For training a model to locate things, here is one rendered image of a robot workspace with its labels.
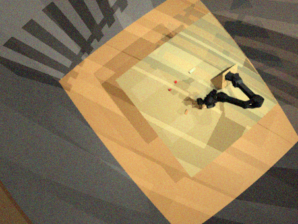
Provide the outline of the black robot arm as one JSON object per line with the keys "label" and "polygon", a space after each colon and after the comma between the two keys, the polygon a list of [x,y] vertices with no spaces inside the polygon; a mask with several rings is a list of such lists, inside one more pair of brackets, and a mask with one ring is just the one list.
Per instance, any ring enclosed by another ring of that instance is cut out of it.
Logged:
{"label": "black robot arm", "polygon": [[234,88],[239,88],[250,100],[243,101],[241,99],[231,97],[224,92],[217,93],[217,90],[213,89],[207,95],[207,98],[204,101],[204,104],[207,106],[207,108],[213,108],[216,105],[215,103],[217,102],[228,102],[230,104],[242,107],[243,109],[256,109],[262,107],[262,104],[264,103],[264,98],[260,95],[254,94],[254,92],[252,92],[252,90],[250,90],[248,86],[243,84],[242,78],[239,76],[239,73],[234,74],[229,71],[225,75],[225,80],[232,81]]}

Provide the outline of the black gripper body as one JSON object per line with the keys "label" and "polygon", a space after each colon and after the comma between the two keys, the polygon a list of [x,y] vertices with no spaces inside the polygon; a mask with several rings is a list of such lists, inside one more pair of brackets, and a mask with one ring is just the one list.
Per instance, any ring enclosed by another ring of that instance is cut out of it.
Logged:
{"label": "black gripper body", "polygon": [[203,104],[204,101],[206,100],[206,98],[207,98],[207,95],[206,95],[206,97],[205,97],[204,99],[202,99],[202,98],[197,98],[197,103],[198,103],[198,105]]}

